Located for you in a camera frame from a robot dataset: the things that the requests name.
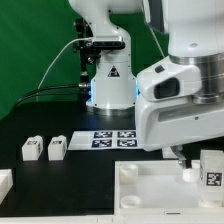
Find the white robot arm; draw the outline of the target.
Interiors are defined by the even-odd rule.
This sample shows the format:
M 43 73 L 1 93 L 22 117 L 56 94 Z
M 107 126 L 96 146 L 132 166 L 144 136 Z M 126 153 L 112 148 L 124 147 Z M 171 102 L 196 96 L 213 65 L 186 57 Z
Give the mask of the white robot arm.
M 224 136 L 224 0 L 68 0 L 90 27 L 99 53 L 89 110 L 134 111 L 146 151 Z M 168 34 L 168 55 L 131 71 L 131 39 L 110 14 L 142 11 L 148 26 Z

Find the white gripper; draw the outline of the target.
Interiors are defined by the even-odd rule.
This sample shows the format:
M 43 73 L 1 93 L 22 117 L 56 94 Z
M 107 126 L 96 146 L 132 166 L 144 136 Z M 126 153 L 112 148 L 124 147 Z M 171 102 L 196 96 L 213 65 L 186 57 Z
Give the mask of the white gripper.
M 180 166 L 186 166 L 183 145 L 224 136 L 224 103 L 197 105 L 189 97 L 136 102 L 138 143 L 146 151 L 172 147 Z

